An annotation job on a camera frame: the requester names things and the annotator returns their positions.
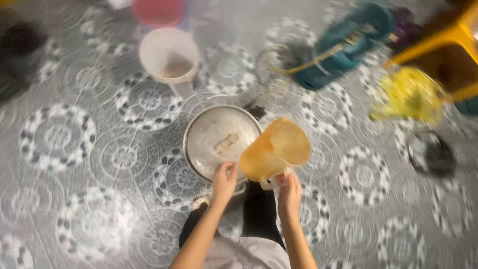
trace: person's right hand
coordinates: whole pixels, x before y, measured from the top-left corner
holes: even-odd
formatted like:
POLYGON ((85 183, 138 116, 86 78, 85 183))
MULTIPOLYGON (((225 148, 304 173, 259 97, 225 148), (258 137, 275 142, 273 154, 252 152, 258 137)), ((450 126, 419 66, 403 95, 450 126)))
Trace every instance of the person's right hand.
POLYGON ((302 187, 296 175, 278 175, 275 177, 280 186, 278 212, 281 223, 299 222, 299 207, 302 198, 302 187))

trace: stool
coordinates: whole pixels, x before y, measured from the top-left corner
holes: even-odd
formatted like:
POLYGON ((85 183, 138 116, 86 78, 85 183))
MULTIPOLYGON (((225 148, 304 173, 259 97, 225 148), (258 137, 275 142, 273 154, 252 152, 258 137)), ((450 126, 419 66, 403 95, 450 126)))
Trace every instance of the stool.
POLYGON ((478 31, 478 0, 465 1, 437 19, 440 23, 431 27, 441 27, 442 31, 399 53, 384 67, 399 64, 419 68, 439 81, 453 102, 477 96, 478 42, 473 31, 478 31))

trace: bucket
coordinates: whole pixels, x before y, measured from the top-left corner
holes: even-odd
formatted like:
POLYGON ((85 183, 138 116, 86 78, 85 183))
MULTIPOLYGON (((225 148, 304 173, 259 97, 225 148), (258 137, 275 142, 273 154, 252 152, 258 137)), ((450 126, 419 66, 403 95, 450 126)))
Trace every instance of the bucket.
POLYGON ((174 93, 187 98, 194 93, 193 80, 199 71, 199 49, 190 33, 167 27, 156 29, 141 42, 139 57, 144 69, 174 93))
POLYGON ((156 28, 174 27, 183 18, 183 0, 135 0, 134 15, 142 23, 156 28))
POLYGON ((274 120, 240 157, 240 168, 263 190, 277 187, 268 178, 289 173, 310 157, 310 142, 302 129, 285 117, 274 120))

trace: leg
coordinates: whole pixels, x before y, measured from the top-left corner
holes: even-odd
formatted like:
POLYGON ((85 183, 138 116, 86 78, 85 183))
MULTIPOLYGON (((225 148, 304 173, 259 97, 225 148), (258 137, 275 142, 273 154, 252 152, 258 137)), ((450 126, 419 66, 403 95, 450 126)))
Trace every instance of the leg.
POLYGON ((207 209, 207 204, 202 203, 198 209, 191 211, 189 217, 186 219, 184 223, 183 229, 179 234, 179 248, 182 248, 184 243, 186 243, 187 238, 193 232, 194 227, 196 227, 199 220, 203 217, 204 212, 207 209))
POLYGON ((284 242, 275 224, 276 218, 274 192, 263 191, 259 183, 248 181, 242 236, 270 239, 285 250, 284 242))

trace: gray patterned tile floor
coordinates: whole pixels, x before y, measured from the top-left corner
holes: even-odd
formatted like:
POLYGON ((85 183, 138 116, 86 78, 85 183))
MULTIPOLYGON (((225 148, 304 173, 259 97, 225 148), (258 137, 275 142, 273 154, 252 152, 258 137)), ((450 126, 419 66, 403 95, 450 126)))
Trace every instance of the gray patterned tile floor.
MULTIPOLYGON (((270 44, 311 46, 357 3, 191 1, 189 30, 204 61, 195 94, 181 99, 144 73, 129 10, 18 0, 15 10, 49 37, 34 83, 0 108, 0 268, 168 267, 192 199, 211 188, 185 162, 188 123, 206 107, 244 106, 266 92, 261 125, 285 115, 312 143, 297 173, 300 219, 320 268, 478 268, 478 121, 444 109, 437 131, 459 141, 458 162, 469 165, 437 181, 416 173, 404 148, 419 124, 367 116, 383 98, 385 47, 321 92, 258 57, 270 44)), ((383 3, 408 7, 419 22, 443 6, 383 3)), ((235 204, 219 226, 233 240, 242 226, 235 204)))

